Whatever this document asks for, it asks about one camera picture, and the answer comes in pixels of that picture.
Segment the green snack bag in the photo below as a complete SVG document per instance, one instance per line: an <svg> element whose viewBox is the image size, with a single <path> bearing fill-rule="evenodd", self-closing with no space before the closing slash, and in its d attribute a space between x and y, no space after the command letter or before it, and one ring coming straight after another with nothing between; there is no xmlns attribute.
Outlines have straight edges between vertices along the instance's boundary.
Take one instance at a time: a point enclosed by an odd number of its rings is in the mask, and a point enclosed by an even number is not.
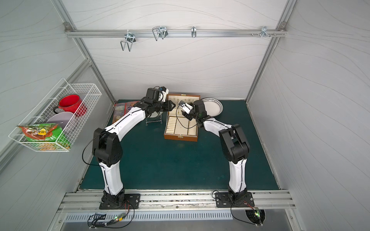
<svg viewBox="0 0 370 231"><path fill-rule="evenodd" d="M69 150L71 144L57 123L19 125L23 133L21 143L34 151L62 152Z"/></svg>

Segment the red candy bag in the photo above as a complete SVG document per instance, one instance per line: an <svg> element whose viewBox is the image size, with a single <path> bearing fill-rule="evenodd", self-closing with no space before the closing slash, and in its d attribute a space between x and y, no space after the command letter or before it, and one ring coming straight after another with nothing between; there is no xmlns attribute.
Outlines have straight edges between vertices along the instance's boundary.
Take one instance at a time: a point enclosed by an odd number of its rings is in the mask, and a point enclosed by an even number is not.
<svg viewBox="0 0 370 231"><path fill-rule="evenodd" d="M117 122L124 115L126 115L138 101L131 101L126 103L117 103L113 111L112 123Z"/></svg>

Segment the small metal hook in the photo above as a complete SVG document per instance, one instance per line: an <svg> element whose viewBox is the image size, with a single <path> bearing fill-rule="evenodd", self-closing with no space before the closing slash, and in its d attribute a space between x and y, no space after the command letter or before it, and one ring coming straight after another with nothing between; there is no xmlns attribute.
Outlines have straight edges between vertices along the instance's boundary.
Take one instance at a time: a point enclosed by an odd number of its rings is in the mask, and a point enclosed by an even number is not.
<svg viewBox="0 0 370 231"><path fill-rule="evenodd" d="M197 36L197 28L195 26L191 27L191 37L195 38Z"/></svg>

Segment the white patterned rim bowl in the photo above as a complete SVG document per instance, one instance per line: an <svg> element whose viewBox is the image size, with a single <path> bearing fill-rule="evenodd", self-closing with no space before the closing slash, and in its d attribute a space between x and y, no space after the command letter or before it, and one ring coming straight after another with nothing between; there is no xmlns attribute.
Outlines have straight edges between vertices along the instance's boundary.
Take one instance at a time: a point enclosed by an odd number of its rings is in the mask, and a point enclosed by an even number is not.
<svg viewBox="0 0 370 231"><path fill-rule="evenodd" d="M202 101L209 116L215 117L222 113L223 105L219 100L215 98L204 98Z"/></svg>

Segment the metal loop hook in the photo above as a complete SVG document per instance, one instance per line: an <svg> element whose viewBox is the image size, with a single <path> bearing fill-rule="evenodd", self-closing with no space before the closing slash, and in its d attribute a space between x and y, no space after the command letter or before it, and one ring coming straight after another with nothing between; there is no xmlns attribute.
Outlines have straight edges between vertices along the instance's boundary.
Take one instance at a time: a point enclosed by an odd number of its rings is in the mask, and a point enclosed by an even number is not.
<svg viewBox="0 0 370 231"><path fill-rule="evenodd" d="M158 41L159 38L164 39L165 37L168 36L168 31L165 26L159 26L159 27L152 28L152 33L156 41Z"/></svg>

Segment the grey plate in basket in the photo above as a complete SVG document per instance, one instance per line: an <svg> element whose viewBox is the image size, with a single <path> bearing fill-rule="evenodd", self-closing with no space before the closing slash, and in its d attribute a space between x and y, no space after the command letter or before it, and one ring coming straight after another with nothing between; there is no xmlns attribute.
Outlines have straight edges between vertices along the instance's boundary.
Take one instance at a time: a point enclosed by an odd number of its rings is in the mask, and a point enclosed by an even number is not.
<svg viewBox="0 0 370 231"><path fill-rule="evenodd" d="M62 129L71 129L75 125L76 117L72 112L61 112L50 119L47 120L47 123L58 124Z"/></svg>

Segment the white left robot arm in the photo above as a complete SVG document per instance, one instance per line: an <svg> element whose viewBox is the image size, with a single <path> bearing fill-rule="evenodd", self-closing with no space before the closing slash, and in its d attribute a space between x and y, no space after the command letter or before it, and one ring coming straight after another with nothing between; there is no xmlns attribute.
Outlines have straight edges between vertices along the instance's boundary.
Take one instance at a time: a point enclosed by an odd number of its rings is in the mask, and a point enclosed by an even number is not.
<svg viewBox="0 0 370 231"><path fill-rule="evenodd" d="M146 96L136 102L122 118L104 129L94 131L92 154L98 161L105 183L102 208L121 208L125 203L119 169L123 155L120 142L132 128L152 113L168 112L175 108L175 104L166 99L168 93L166 87L147 89Z"/></svg>

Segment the double metal hook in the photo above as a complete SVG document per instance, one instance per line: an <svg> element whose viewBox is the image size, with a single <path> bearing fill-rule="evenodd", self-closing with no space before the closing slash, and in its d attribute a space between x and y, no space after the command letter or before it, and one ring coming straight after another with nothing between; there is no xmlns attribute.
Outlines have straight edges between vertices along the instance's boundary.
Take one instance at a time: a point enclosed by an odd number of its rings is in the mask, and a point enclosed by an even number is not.
<svg viewBox="0 0 370 231"><path fill-rule="evenodd" d="M127 33L124 35L124 39L120 41L122 51L125 51L125 49L127 49L130 52L135 42L135 35L127 31Z"/></svg>

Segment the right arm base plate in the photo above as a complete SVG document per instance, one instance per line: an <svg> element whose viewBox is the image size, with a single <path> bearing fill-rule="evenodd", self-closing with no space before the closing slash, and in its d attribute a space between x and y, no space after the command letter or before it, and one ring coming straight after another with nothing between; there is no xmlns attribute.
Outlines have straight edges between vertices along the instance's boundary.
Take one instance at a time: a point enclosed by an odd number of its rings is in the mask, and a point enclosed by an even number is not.
<svg viewBox="0 0 370 231"><path fill-rule="evenodd" d="M247 191L238 194L214 191L212 197L217 208L251 208L255 206L252 193Z"/></svg>

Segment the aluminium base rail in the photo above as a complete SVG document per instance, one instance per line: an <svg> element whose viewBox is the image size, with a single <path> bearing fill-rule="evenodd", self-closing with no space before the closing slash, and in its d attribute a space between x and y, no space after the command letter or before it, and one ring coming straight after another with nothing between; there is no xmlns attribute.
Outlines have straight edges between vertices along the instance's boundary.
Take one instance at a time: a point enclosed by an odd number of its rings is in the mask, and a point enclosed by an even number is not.
<svg viewBox="0 0 370 231"><path fill-rule="evenodd" d="M212 190L134 190L126 194L140 194L141 211L216 210L220 201ZM295 209L288 190L251 191L254 207L259 209ZM65 194L57 212L95 212L99 210L102 190L80 190Z"/></svg>

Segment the metal bracket hook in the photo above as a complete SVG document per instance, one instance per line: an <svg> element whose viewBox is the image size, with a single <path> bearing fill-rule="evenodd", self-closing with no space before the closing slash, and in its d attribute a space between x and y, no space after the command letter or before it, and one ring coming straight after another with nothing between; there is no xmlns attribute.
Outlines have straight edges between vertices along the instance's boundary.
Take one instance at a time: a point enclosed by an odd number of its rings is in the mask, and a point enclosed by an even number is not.
<svg viewBox="0 0 370 231"><path fill-rule="evenodd" d="M260 32L258 32L257 34L251 33L251 36L260 38L273 38L276 36L276 33L268 33L267 27L262 27Z"/></svg>

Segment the red enamel mug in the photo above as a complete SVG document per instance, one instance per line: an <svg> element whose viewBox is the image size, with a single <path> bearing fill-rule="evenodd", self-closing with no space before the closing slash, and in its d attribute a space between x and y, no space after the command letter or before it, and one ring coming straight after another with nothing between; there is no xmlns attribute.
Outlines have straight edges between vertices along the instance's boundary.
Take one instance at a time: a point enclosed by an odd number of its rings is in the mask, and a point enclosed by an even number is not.
<svg viewBox="0 0 370 231"><path fill-rule="evenodd" d="M57 109L62 109L64 112L71 112L76 117L83 116L87 113L88 108L84 104L82 98L77 94L70 94L63 97L58 105L53 108L53 112L58 114Z"/></svg>

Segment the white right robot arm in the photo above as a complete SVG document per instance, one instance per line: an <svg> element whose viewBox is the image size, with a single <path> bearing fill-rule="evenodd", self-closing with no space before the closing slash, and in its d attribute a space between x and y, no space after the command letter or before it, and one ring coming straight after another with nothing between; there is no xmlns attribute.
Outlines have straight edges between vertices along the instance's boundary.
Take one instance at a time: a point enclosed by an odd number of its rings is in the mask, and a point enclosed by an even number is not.
<svg viewBox="0 0 370 231"><path fill-rule="evenodd" d="M190 104L180 101L178 106L182 109L184 117L190 121L195 119L198 127L204 128L220 138L223 154L229 161L229 199L234 203L242 200L248 192L245 181L245 166L250 152L250 145L242 127L239 124L225 124L208 115L202 100Z"/></svg>

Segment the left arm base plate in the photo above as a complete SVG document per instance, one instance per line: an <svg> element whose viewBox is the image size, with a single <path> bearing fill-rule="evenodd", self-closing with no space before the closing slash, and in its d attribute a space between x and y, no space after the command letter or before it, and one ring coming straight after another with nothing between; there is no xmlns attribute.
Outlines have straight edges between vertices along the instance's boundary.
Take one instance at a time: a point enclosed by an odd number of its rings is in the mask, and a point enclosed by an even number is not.
<svg viewBox="0 0 370 231"><path fill-rule="evenodd" d="M99 205L100 210L118 210L118 209L138 209L140 203L140 194L104 194Z"/></svg>

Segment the brown jewelry box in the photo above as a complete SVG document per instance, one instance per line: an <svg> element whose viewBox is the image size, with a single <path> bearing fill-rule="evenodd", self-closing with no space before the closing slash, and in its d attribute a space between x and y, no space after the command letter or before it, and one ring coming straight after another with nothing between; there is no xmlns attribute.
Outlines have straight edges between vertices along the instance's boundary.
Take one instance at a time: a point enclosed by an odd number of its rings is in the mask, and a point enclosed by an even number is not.
<svg viewBox="0 0 370 231"><path fill-rule="evenodd" d="M176 141L198 141L198 127L195 119L188 120L182 115L182 109L178 104L183 101L187 104L200 100L199 95L169 94L167 99L175 104L175 108L167 112L166 129L164 138Z"/></svg>

